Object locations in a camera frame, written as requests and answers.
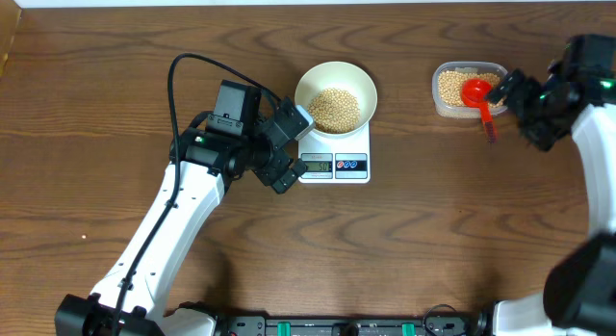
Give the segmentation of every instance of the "white bowl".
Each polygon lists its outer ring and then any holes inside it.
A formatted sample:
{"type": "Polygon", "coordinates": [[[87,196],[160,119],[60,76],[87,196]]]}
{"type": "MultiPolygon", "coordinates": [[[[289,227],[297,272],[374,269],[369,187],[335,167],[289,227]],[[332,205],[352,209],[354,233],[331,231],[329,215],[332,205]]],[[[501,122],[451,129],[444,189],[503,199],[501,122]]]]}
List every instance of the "white bowl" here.
{"type": "Polygon", "coordinates": [[[306,111],[314,98],[325,89],[346,90],[357,98],[359,121],[355,129],[344,134],[329,134],[314,129],[313,133],[328,139],[346,138],[357,133],[376,111],[376,86],[361,68],[345,62],[327,62],[317,65],[306,72],[295,89],[295,104],[306,111]]]}

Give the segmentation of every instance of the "green led light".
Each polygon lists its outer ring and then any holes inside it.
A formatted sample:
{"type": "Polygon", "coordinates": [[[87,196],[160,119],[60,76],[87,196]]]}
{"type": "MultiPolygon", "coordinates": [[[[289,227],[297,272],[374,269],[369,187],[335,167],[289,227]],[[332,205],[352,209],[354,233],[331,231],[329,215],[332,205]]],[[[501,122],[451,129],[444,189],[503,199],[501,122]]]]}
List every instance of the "green led light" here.
{"type": "Polygon", "coordinates": [[[606,90],[609,90],[614,86],[614,82],[612,81],[601,81],[600,83],[606,90]]]}
{"type": "Polygon", "coordinates": [[[402,336],[417,336],[415,333],[415,325],[412,323],[404,323],[402,325],[402,336]]]}

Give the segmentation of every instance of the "red measuring scoop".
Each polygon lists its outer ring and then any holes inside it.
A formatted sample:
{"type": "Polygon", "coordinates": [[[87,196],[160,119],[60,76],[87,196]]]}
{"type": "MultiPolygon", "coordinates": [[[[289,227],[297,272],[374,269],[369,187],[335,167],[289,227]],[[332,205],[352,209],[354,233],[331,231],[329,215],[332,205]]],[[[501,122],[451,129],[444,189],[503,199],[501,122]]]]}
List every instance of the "red measuring scoop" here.
{"type": "Polygon", "coordinates": [[[497,141],[497,128],[492,121],[488,102],[484,100],[490,90],[492,90],[492,86],[486,81],[470,79],[462,86],[460,96],[464,105],[481,111],[481,122],[483,123],[485,135],[488,137],[489,143],[494,143],[497,141]]]}

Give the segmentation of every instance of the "plastic container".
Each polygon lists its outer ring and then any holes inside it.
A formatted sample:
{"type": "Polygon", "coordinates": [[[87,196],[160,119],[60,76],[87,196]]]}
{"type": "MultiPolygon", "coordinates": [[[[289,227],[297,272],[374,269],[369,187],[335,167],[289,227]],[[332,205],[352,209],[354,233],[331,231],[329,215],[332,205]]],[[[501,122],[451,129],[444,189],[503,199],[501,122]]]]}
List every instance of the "plastic container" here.
{"type": "Polygon", "coordinates": [[[310,102],[325,89],[346,90],[357,98],[359,121],[355,129],[344,134],[329,134],[315,128],[312,133],[327,139],[348,138],[368,124],[376,111],[376,86],[360,67],[345,62],[327,62],[314,66],[299,80],[295,89],[295,104],[308,111],[310,102]]]}
{"type": "MultiPolygon", "coordinates": [[[[478,74],[493,73],[501,79],[507,74],[507,70],[501,65],[486,62],[448,62],[439,66],[436,72],[434,72],[434,76],[432,76],[432,97],[436,104],[436,112],[441,116],[451,118],[481,118],[481,112],[479,109],[466,106],[451,106],[441,99],[441,94],[439,94],[439,75],[443,71],[475,72],[478,74]]],[[[498,116],[505,111],[507,111],[506,106],[490,108],[492,116],[498,116]]]]}

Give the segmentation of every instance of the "scale display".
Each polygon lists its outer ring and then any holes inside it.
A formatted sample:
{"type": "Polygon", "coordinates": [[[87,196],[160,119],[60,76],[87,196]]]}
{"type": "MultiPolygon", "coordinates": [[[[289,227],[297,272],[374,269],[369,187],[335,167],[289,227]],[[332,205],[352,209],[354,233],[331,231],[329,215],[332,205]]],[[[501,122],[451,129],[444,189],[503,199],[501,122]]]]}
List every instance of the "scale display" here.
{"type": "Polygon", "coordinates": [[[308,172],[331,172],[331,162],[305,162],[308,172]]]}
{"type": "Polygon", "coordinates": [[[309,133],[299,141],[299,158],[308,169],[302,183],[368,183],[370,181],[370,129],[341,139],[309,133]]]}

